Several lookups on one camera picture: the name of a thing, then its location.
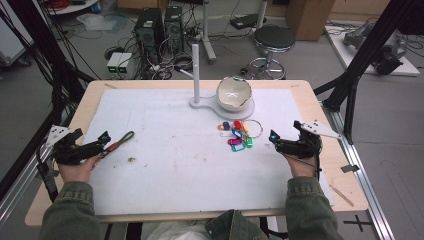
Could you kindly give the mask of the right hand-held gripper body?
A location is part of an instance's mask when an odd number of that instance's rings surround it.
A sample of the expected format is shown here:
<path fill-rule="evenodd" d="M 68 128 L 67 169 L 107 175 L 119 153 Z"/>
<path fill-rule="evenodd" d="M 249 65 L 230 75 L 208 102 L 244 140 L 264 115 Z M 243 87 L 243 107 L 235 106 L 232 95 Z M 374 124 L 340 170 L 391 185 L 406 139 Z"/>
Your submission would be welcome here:
<path fill-rule="evenodd" d="M 279 139 L 278 152 L 299 159 L 318 157 L 322 149 L 322 136 L 341 138 L 338 133 L 318 120 L 310 123 L 295 120 L 293 126 L 299 131 L 298 139 L 296 141 Z"/>

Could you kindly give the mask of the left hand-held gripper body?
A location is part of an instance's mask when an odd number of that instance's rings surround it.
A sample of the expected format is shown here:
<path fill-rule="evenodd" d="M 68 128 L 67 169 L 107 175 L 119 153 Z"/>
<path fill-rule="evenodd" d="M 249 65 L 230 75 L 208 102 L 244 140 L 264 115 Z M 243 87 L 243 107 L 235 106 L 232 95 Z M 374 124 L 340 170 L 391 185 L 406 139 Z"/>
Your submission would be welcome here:
<path fill-rule="evenodd" d="M 80 165 L 88 158 L 102 152 L 102 138 L 78 145 L 76 140 L 83 135 L 80 128 L 72 131 L 68 127 L 53 125 L 46 140 L 46 146 L 52 149 L 52 156 L 58 164 Z"/>

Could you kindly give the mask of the person's left hand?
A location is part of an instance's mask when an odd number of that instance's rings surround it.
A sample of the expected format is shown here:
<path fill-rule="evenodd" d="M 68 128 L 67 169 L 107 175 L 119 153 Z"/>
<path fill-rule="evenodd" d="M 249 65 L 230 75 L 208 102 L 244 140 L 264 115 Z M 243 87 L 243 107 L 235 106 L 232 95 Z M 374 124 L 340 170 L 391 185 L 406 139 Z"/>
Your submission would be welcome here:
<path fill-rule="evenodd" d="M 68 182 L 83 182 L 88 183 L 91 171 L 94 165 L 99 161 L 98 155 L 87 159 L 84 163 L 79 165 L 63 165 L 59 164 L 59 172 L 64 183 Z"/>

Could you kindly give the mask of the person's right hand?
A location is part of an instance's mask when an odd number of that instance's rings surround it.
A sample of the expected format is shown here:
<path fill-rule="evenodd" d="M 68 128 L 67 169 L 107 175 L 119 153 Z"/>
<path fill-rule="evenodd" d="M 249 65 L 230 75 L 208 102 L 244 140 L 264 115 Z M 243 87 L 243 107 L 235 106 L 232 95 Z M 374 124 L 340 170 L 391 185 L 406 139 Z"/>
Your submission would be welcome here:
<path fill-rule="evenodd" d="M 316 163 L 315 158 L 303 158 L 299 159 L 293 155 L 285 154 L 293 177 L 316 177 Z"/>

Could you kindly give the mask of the bunch of coloured key tags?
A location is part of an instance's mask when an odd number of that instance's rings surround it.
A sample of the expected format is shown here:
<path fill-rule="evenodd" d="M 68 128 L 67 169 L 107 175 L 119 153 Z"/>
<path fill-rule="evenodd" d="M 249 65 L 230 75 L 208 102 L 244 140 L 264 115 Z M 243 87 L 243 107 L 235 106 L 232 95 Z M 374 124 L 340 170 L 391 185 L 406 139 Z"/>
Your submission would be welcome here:
<path fill-rule="evenodd" d="M 233 152 L 251 149 L 254 140 L 264 131 L 262 124 L 254 119 L 223 121 L 217 126 L 219 135 L 226 138 Z"/>

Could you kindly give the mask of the white ceramic bowl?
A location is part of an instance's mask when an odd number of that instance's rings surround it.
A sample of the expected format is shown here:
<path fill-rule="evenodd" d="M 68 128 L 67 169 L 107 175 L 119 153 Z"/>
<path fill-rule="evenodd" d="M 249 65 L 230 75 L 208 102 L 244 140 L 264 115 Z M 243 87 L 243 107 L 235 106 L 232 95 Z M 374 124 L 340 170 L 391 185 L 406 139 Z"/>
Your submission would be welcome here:
<path fill-rule="evenodd" d="M 252 88 L 240 76 L 224 78 L 216 89 L 218 104 L 230 112 L 240 112 L 247 108 L 252 101 Z"/>

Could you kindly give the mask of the thin wooden stick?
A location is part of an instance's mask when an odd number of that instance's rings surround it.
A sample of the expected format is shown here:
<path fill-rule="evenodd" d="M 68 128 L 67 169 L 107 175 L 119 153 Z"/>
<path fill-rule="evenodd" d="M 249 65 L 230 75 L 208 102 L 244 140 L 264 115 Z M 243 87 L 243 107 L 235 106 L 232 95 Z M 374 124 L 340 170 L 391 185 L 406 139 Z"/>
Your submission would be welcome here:
<path fill-rule="evenodd" d="M 329 185 L 329 187 L 338 195 L 340 196 L 347 204 L 349 204 L 351 207 L 354 207 L 354 203 L 346 196 L 344 195 L 339 189 L 334 187 L 333 185 Z"/>

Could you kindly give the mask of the white power supply unit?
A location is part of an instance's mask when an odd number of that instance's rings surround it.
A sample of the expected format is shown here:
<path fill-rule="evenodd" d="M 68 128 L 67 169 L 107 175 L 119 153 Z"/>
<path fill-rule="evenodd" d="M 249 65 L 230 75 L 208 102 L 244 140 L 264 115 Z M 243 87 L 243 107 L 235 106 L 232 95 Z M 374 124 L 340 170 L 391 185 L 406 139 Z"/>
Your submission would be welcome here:
<path fill-rule="evenodd" d="M 130 79 L 134 72 L 133 58 L 131 53 L 122 53 L 117 64 L 118 77 Z"/>
<path fill-rule="evenodd" d="M 107 69 L 112 79 L 120 79 L 121 57 L 121 53 L 115 52 L 107 63 Z"/>

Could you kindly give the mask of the white table mat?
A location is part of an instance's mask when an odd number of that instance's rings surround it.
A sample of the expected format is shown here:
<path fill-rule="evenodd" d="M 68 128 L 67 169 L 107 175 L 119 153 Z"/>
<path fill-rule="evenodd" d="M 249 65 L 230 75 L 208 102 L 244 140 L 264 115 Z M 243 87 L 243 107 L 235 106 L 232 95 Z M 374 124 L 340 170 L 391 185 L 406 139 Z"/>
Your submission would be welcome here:
<path fill-rule="evenodd" d="M 90 183 L 99 216 L 281 209 L 291 177 L 268 137 L 295 140 L 300 113 L 288 89 L 256 89 L 253 145 L 233 151 L 222 118 L 193 109 L 190 89 L 107 90 L 85 135 L 134 136 L 95 167 Z"/>

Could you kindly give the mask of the person's lap clothing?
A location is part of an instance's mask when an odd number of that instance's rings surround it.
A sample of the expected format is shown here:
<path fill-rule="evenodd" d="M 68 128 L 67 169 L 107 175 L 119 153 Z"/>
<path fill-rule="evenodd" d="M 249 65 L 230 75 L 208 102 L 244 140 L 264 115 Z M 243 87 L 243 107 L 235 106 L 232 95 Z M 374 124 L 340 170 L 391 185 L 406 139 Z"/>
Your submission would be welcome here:
<path fill-rule="evenodd" d="M 287 239 L 288 233 L 263 231 L 239 210 L 228 210 L 208 221 L 144 223 L 140 240 L 271 240 L 271 236 Z"/>

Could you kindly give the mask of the black round stool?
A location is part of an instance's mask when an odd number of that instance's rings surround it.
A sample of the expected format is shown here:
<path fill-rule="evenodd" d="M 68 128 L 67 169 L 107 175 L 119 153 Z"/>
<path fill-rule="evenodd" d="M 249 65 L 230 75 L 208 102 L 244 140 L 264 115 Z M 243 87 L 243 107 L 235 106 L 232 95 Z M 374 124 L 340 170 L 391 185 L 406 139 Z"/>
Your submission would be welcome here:
<path fill-rule="evenodd" d="M 254 79 L 284 80 L 286 78 L 285 68 L 273 58 L 273 55 L 290 51 L 295 46 L 295 42 L 295 35 L 288 28 L 267 25 L 256 30 L 254 43 L 264 55 L 248 64 L 248 71 L 252 77 Z"/>

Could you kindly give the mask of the white stand with pole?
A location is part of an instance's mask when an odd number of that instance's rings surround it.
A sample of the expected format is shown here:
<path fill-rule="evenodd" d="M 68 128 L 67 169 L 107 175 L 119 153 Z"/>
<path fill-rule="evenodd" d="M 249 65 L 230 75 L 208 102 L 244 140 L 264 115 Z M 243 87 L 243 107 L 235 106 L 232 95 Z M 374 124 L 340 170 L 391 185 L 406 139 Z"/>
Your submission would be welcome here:
<path fill-rule="evenodd" d="M 199 45 L 192 45 L 192 63 L 193 63 L 193 80 L 194 80 L 194 97 L 190 99 L 189 104 L 192 108 L 206 108 L 212 110 L 217 116 L 227 120 L 244 120 L 249 118 L 255 109 L 255 102 L 252 97 L 251 103 L 247 108 L 240 112 L 230 112 L 223 109 L 217 102 L 216 91 L 211 97 L 200 96 L 200 62 L 199 62 Z"/>

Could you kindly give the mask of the large black computer tower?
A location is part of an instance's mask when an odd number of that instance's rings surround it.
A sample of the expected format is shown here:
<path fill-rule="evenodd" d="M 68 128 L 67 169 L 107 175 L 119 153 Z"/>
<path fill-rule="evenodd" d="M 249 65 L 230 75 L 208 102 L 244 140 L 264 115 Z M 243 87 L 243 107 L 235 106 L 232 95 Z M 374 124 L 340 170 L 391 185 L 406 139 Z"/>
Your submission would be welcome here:
<path fill-rule="evenodd" d="M 144 8 L 139 15 L 134 31 L 144 52 L 153 63 L 160 63 L 161 43 L 165 40 L 162 13 L 159 8 Z"/>

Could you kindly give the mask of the black flat device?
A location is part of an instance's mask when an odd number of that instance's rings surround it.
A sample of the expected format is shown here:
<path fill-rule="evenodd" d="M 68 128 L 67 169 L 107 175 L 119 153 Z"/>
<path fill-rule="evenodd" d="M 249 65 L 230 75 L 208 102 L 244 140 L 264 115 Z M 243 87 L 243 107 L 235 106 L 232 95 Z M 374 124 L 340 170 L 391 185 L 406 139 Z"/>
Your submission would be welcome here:
<path fill-rule="evenodd" d="M 229 21 L 229 23 L 237 30 L 252 28 L 257 25 L 258 15 L 248 14 L 242 17 L 235 17 Z"/>

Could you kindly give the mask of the white metal stand leg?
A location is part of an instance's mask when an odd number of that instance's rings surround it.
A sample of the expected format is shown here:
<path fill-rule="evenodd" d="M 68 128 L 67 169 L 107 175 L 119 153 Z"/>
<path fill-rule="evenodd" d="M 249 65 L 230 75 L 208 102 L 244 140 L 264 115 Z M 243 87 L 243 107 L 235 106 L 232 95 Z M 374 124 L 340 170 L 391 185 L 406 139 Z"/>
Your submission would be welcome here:
<path fill-rule="evenodd" d="M 216 54 L 211 44 L 211 41 L 209 39 L 209 9 L 208 9 L 209 0 L 202 0 L 202 6 L 203 6 L 203 9 L 202 9 L 203 30 L 201 33 L 201 40 L 207 54 L 208 63 L 212 65 L 216 62 Z"/>

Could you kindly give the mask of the brown cardboard box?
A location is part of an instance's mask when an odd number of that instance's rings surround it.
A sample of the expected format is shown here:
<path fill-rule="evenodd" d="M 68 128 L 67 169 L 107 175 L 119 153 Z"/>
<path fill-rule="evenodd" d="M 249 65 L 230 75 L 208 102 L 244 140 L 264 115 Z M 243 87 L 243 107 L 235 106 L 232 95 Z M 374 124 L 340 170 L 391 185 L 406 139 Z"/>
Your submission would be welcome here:
<path fill-rule="evenodd" d="M 317 41 L 335 0 L 290 0 L 285 19 L 298 41 Z"/>

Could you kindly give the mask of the grey machine part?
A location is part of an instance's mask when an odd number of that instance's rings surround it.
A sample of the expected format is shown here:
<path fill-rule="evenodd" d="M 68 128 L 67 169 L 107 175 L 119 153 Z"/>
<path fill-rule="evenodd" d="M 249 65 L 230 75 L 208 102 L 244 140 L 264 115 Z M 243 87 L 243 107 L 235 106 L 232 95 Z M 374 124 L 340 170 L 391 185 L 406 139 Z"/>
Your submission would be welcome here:
<path fill-rule="evenodd" d="M 366 22 L 356 30 L 346 33 L 343 39 L 343 44 L 345 46 L 351 45 L 358 50 L 370 34 L 374 25 L 375 22 Z M 400 59 L 407 52 L 406 41 L 398 37 L 397 33 L 398 31 L 395 30 L 390 35 L 376 58 L 371 63 L 376 72 L 380 75 L 389 75 L 397 67 L 402 65 Z"/>

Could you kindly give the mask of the white board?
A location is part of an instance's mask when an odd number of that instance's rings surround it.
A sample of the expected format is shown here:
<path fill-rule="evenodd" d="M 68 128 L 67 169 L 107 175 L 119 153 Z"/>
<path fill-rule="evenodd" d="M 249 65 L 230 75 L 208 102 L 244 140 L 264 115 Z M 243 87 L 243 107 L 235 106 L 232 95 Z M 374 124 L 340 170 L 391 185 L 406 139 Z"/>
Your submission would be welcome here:
<path fill-rule="evenodd" d="M 354 56 L 356 55 L 357 50 L 353 46 L 347 46 L 343 43 L 346 32 L 343 30 L 342 27 L 326 26 L 325 30 L 335 51 L 337 52 L 337 55 L 342 65 L 344 66 L 344 68 L 347 68 L 353 60 Z M 391 73 L 391 76 L 415 77 L 420 74 L 418 69 L 413 66 L 406 57 L 401 57 L 400 62 L 401 65 Z"/>

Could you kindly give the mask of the slim black computer tower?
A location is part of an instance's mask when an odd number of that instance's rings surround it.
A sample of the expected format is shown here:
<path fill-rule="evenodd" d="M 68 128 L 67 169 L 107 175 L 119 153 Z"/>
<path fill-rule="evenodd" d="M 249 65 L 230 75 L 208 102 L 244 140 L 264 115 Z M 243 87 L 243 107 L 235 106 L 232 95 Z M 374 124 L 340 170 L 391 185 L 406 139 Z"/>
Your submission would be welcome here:
<path fill-rule="evenodd" d="M 164 24 L 168 38 L 168 50 L 172 53 L 181 52 L 183 50 L 182 8 L 180 6 L 168 6 Z"/>

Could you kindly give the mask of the round white table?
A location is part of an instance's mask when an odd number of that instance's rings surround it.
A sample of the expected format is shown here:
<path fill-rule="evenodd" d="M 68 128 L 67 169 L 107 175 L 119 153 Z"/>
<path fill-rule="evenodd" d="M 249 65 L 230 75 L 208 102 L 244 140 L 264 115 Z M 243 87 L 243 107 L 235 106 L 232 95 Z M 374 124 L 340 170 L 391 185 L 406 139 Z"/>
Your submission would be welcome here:
<path fill-rule="evenodd" d="M 67 7 L 59 7 L 58 9 L 47 8 L 47 10 L 51 14 L 62 15 L 62 14 L 73 13 L 73 12 L 77 12 L 77 11 L 81 11 L 85 9 L 91 9 L 94 5 L 98 6 L 99 4 L 100 4 L 100 0 L 85 0 L 85 3 L 82 5 L 69 4 Z"/>

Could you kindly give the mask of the aluminium rail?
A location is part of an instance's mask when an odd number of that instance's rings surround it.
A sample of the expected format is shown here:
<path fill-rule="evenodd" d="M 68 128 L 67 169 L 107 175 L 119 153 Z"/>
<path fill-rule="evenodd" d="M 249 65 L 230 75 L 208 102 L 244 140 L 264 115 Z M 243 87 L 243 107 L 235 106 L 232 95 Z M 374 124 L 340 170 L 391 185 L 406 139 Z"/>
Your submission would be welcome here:
<path fill-rule="evenodd" d="M 352 166 L 357 166 L 358 170 L 354 170 L 353 174 L 359 182 L 359 186 L 363 191 L 367 202 L 367 212 L 370 215 L 372 225 L 376 230 L 379 240 L 395 240 L 392 229 L 387 221 L 387 218 L 380 206 L 378 198 L 374 192 L 371 182 L 369 181 L 366 170 L 362 164 L 360 156 L 354 146 L 343 133 L 344 120 L 339 112 L 333 112 L 321 103 L 321 107 L 333 129 L 341 135 L 339 142 L 341 148 L 347 157 L 347 161 Z"/>
<path fill-rule="evenodd" d="M 39 175 L 38 165 L 50 154 L 48 148 L 23 151 L 0 182 L 0 229 Z"/>

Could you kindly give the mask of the black metal frame strut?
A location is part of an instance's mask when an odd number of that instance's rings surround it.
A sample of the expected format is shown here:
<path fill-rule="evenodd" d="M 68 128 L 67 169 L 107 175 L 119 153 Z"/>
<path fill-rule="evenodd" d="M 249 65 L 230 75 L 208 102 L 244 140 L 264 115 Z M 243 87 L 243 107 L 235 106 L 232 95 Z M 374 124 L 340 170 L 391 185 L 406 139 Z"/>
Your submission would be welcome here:
<path fill-rule="evenodd" d="M 324 107 L 332 112 L 339 112 L 341 104 L 347 100 L 342 133 L 350 145 L 353 144 L 352 126 L 359 80 L 379 51 L 383 49 L 390 35 L 412 12 L 414 4 L 418 2 L 419 0 L 390 0 L 347 69 L 339 77 L 313 90 L 315 95 L 320 95 L 333 89 L 330 96 L 323 101 Z"/>
<path fill-rule="evenodd" d="M 6 0 L 34 42 L 34 47 L 20 33 L 8 14 L 0 8 L 0 18 L 36 61 L 39 70 L 52 87 L 52 112 L 48 120 L 54 125 L 63 122 L 64 110 L 75 108 L 85 92 L 84 83 L 93 77 L 79 70 L 64 55 L 50 27 L 33 0 Z"/>

